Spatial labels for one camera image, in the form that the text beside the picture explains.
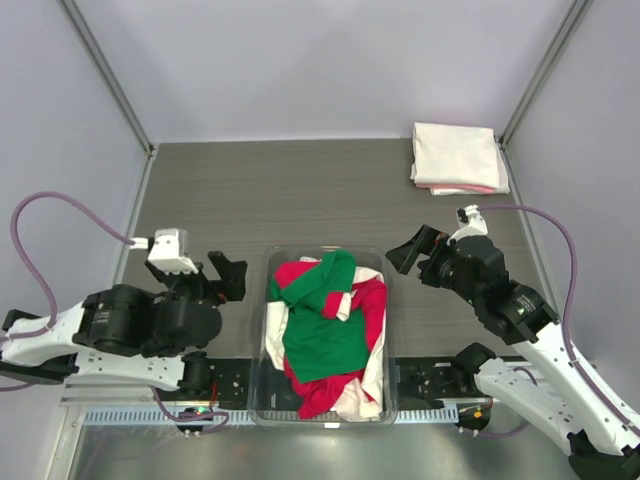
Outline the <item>green t shirt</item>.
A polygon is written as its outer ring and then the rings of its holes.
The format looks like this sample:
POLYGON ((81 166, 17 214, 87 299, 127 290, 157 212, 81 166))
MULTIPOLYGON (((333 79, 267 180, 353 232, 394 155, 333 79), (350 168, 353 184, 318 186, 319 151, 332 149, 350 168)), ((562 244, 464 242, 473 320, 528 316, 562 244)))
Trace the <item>green t shirt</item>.
POLYGON ((316 261, 285 262, 273 274, 271 297, 288 309, 284 357, 299 383, 365 367, 365 320, 351 309, 355 274, 356 260, 343 250, 316 261))

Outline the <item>clear plastic bin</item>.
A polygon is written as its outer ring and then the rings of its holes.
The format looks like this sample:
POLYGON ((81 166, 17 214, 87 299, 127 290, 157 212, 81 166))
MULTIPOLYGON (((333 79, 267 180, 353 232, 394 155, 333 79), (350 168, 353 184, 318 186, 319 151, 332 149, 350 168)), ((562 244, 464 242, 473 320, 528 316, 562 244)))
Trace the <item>clear plastic bin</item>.
POLYGON ((265 255, 248 410, 261 426, 387 425, 397 415, 391 277, 370 246, 265 255))

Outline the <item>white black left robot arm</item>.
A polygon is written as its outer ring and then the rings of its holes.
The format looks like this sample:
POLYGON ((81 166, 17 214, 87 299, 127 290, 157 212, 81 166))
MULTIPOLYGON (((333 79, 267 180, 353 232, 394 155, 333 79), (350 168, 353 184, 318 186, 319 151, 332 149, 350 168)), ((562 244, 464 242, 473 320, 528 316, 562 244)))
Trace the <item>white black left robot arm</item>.
POLYGON ((71 377, 144 384, 193 399, 214 384, 205 348, 222 327, 221 305, 246 293, 248 264, 220 251, 171 272, 159 261, 145 265, 165 291, 118 284, 60 312, 56 321, 11 310, 2 327, 1 373, 18 382, 57 385, 71 377))

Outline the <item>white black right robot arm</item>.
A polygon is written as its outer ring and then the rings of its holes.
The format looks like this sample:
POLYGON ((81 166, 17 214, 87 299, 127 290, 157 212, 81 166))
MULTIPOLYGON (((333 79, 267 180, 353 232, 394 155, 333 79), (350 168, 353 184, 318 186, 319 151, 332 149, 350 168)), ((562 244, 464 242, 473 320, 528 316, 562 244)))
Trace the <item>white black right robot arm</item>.
POLYGON ((422 284, 455 292, 553 390, 533 385, 475 342, 451 362, 457 392, 493 397, 517 412, 567 455, 581 479, 638 478, 637 415, 616 417, 597 397, 579 373, 591 366, 565 345, 556 312, 535 289, 511 279, 503 252, 486 235, 449 236, 422 226, 386 257, 398 273, 417 267, 422 284))

